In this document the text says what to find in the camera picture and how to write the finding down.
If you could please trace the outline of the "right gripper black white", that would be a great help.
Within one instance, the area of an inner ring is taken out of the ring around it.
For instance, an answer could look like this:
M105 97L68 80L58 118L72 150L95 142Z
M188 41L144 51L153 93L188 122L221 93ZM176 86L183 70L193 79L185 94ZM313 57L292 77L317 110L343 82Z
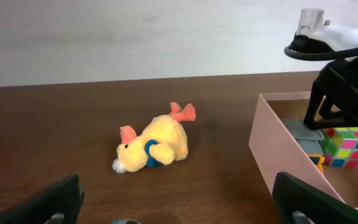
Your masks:
M335 60L320 71L303 124L310 130L358 127L358 57Z

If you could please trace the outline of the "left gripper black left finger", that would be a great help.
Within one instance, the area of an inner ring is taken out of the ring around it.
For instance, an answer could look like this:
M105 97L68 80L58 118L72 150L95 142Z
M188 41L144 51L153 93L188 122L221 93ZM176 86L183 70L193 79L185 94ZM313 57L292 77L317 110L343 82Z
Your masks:
M78 175L69 175L0 213L0 224L45 223L58 215L58 223L75 224L85 198Z

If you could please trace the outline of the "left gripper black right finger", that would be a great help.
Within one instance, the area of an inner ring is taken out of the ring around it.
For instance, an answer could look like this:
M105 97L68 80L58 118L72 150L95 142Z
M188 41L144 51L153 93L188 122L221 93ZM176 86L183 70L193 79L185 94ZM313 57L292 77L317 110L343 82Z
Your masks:
M276 175L272 192L282 223L358 224L358 210L287 172Z

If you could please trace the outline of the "yellow grey toy truck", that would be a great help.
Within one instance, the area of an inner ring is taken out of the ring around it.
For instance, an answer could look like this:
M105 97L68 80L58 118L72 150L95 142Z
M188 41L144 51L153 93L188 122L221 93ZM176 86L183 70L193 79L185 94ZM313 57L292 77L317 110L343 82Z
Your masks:
M317 169L324 174L323 163L325 157L322 147L320 146L320 142L324 139L324 136L321 131L308 129L302 119L282 119L281 122L307 153Z

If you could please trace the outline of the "multicolour puzzle cube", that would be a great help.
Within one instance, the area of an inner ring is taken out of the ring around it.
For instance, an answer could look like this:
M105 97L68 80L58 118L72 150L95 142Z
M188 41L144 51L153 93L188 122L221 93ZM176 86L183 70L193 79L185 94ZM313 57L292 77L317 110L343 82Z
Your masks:
M324 153L324 165L331 167L358 168L358 127L328 128L321 130L320 142Z

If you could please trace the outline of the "yellow plush dog toy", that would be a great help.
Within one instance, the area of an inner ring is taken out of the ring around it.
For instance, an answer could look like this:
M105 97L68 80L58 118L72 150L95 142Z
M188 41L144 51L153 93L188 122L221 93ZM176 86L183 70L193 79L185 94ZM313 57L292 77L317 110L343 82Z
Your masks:
M186 159L188 138L181 122L195 119L196 109L191 103L182 108L171 102L170 113L154 117L140 135L132 126L121 127L121 143L112 169L117 173L137 172Z

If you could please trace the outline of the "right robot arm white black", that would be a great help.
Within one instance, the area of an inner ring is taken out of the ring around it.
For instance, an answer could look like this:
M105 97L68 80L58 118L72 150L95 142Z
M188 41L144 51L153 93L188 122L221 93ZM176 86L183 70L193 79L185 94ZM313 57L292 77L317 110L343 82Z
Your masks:
M312 84L304 124L312 129L358 127L358 29L331 24L322 9L302 9L286 56L326 61Z

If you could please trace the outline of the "open cardboard box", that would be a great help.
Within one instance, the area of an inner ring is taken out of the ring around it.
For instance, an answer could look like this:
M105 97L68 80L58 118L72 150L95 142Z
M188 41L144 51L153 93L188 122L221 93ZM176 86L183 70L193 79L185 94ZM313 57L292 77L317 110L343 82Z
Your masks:
M309 98L308 92L259 95L249 140L253 157L269 191L277 173L288 172L358 209L358 169L326 166L320 172L281 122L303 118Z

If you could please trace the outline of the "blue ball toy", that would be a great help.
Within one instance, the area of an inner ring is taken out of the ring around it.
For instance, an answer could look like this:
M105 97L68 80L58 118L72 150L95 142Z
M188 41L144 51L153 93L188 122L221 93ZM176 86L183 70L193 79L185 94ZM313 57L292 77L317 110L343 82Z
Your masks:
M142 223L138 220L123 218L123 219L115 220L111 224L142 224Z

